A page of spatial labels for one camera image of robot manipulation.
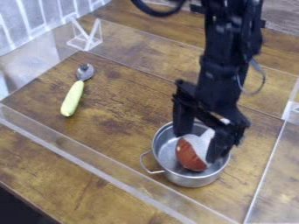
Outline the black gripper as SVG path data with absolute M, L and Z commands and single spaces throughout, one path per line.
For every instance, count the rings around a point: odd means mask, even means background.
M 205 56 L 201 57 L 198 84 L 177 80 L 177 93 L 173 95 L 174 134 L 182 137 L 193 133 L 194 119 L 198 118 L 215 130 L 210 140 L 206 160 L 214 163 L 239 146 L 250 121 L 238 108 L 239 84 L 245 83 L 249 64 L 222 65 Z M 221 121 L 213 113 L 223 116 L 230 123 Z

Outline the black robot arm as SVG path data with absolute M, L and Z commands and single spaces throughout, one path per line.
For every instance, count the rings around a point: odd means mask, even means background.
M 201 120 L 215 131 L 206 159 L 210 163 L 239 144 L 250 121 L 238 108 L 249 65 L 261 53 L 263 0 L 202 0 L 206 48 L 201 77 L 178 80 L 173 96 L 174 134 L 181 137 Z

